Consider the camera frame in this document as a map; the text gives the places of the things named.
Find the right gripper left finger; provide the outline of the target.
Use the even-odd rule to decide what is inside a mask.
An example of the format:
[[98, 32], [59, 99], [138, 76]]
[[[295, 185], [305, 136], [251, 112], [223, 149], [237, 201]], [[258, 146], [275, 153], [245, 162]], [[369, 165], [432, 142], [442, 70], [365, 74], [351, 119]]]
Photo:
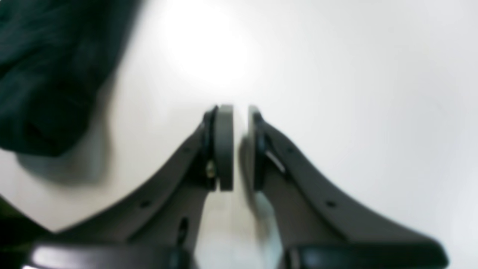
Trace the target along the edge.
[[126, 198], [37, 241], [24, 269], [193, 269], [204, 203], [233, 190], [233, 106], [214, 106], [167, 162]]

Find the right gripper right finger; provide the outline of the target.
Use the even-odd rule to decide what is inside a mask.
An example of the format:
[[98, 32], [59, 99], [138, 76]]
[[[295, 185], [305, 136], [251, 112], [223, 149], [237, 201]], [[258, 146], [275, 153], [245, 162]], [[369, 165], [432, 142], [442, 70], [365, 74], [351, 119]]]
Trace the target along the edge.
[[248, 109], [246, 178], [270, 203], [279, 269], [445, 269], [437, 240], [367, 208], [330, 182], [256, 106]]

